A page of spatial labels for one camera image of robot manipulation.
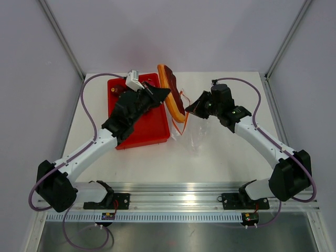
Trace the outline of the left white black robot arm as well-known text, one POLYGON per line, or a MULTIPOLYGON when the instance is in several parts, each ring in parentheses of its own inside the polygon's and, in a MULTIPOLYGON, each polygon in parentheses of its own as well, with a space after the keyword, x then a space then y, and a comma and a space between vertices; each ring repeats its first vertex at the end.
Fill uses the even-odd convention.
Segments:
POLYGON ((74 186, 76 179, 106 152, 115 149, 133 132, 138 120, 148 111, 159 107, 170 94, 169 88, 144 84, 142 88, 121 93, 109 116, 94 137, 80 150, 54 163, 40 163, 35 191, 52 209, 61 213, 75 203, 79 196, 87 209, 116 207, 114 190, 103 181, 86 189, 74 186))

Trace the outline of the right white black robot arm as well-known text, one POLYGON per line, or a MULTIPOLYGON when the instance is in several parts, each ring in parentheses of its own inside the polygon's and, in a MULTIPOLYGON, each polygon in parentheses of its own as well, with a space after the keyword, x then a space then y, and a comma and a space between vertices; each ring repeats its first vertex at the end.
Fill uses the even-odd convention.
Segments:
POLYGON ((246 140, 272 168, 270 178, 250 181, 238 190, 238 201, 243 208, 252 207, 258 200, 275 197, 285 202, 313 185, 310 155, 299 152, 269 136, 255 116, 243 106, 235 105, 226 84, 216 84, 186 109, 202 119, 216 117, 222 126, 246 140))

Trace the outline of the clear orange zip top bag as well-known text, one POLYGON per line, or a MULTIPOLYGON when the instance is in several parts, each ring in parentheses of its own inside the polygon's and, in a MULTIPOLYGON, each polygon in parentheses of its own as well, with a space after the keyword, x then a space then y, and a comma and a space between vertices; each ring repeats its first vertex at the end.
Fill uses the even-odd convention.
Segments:
MULTIPOLYGON (((184 90, 179 92, 183 107, 185 108, 186 105, 191 104, 191 100, 185 94, 184 90)), ((189 112, 185 112, 185 115, 185 122, 178 123, 170 114, 171 138, 178 146, 184 148, 188 153, 195 154, 201 151, 201 146, 205 143, 210 129, 209 122, 205 119, 200 119, 189 112)))

